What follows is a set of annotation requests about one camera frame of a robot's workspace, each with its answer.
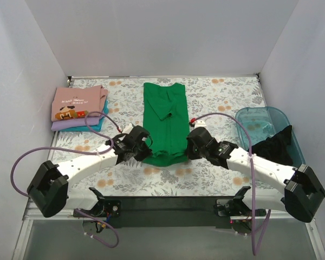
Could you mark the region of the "green t shirt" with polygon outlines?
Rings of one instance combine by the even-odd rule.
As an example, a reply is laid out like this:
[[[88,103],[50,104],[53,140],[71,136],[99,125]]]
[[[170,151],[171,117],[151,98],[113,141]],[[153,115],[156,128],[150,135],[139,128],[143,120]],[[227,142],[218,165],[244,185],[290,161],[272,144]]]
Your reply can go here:
[[[152,155],[144,163],[167,167],[187,161],[190,129],[183,84],[160,86],[144,83],[143,128],[150,133],[146,143],[152,150]]]

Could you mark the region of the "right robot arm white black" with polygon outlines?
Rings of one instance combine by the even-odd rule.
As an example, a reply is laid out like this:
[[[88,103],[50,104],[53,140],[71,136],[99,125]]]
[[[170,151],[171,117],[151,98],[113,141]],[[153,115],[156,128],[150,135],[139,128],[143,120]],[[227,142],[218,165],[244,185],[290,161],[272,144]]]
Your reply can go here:
[[[265,192],[244,186],[230,200],[218,201],[218,210],[225,216],[245,216],[256,209],[278,210],[310,223],[325,198],[325,189],[311,167],[295,168],[249,155],[236,144],[218,142],[204,127],[188,135],[186,154],[190,160],[204,158],[212,165],[247,174],[271,186]]]

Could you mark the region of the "lilac folded t shirt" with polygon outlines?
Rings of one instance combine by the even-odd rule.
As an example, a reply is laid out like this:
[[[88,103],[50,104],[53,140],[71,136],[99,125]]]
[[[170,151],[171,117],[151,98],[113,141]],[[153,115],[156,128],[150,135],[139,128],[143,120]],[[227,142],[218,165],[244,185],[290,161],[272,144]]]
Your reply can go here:
[[[101,131],[104,116],[90,116],[87,118],[87,123],[96,132]],[[55,121],[51,126],[52,131],[60,132],[89,132],[89,128],[85,124],[84,118],[70,119],[66,121]]]

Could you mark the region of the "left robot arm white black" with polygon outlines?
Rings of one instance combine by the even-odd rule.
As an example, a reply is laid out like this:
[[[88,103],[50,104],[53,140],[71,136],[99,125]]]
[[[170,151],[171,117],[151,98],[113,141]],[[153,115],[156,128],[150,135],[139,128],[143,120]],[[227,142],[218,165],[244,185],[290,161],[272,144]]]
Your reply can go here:
[[[64,209],[79,209],[97,217],[104,213],[104,196],[94,187],[74,187],[82,179],[105,168],[134,158],[143,161],[152,154],[146,139],[150,133],[141,126],[127,126],[122,133],[106,141],[89,155],[82,155],[58,164],[42,163],[27,189],[27,194],[44,217]]]

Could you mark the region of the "aluminium frame rail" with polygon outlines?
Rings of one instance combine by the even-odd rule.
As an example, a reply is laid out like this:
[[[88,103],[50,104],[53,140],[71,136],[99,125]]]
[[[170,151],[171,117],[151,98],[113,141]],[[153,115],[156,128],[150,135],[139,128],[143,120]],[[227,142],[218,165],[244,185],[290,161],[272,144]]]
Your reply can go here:
[[[325,259],[315,222],[273,211],[252,253],[251,220],[230,217],[230,228],[96,227],[73,210],[45,218],[29,203],[14,259]]]

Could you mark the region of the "floral patterned table mat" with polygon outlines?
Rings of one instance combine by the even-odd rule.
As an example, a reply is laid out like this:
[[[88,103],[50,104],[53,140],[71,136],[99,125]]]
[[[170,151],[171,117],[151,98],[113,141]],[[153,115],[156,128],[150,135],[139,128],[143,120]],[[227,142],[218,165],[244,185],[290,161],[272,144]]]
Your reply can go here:
[[[54,145],[64,151],[51,152],[55,163],[92,151],[116,135],[116,125],[141,125],[144,112],[144,83],[186,88],[188,115],[203,116],[207,130],[217,140],[238,144],[233,117],[244,107],[263,107],[265,100],[256,77],[119,78],[74,79],[73,88],[102,85],[108,90],[108,119],[101,135],[91,132],[59,132]],[[77,189],[95,187],[106,196],[232,196],[241,187],[251,185],[247,174],[192,160],[169,167],[155,167],[136,160],[106,168],[76,183]]]

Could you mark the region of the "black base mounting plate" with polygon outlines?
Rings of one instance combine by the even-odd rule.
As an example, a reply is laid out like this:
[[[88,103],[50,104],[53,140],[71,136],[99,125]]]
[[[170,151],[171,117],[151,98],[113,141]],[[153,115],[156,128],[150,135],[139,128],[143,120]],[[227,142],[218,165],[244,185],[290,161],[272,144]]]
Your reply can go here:
[[[82,210],[95,218],[110,216],[119,228],[195,227],[230,228],[230,217],[251,217],[251,205],[239,196],[106,197],[96,210]]]

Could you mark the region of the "black t shirt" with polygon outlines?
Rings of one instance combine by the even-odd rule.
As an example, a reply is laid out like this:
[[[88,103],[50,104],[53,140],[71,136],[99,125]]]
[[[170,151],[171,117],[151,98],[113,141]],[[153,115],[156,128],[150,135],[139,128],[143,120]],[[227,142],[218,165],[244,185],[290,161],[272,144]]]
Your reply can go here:
[[[292,141],[292,125],[287,126],[272,137],[267,137],[251,147],[252,153],[281,165],[292,166],[293,160],[288,153]]]

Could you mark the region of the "pink folded printed t shirt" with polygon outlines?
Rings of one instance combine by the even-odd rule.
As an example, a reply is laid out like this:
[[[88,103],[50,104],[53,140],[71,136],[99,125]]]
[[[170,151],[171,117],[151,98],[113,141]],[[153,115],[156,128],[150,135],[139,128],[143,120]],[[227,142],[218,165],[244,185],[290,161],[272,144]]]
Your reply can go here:
[[[89,112],[102,111],[108,90],[102,85],[90,88],[57,88],[51,106],[51,120],[84,118]]]

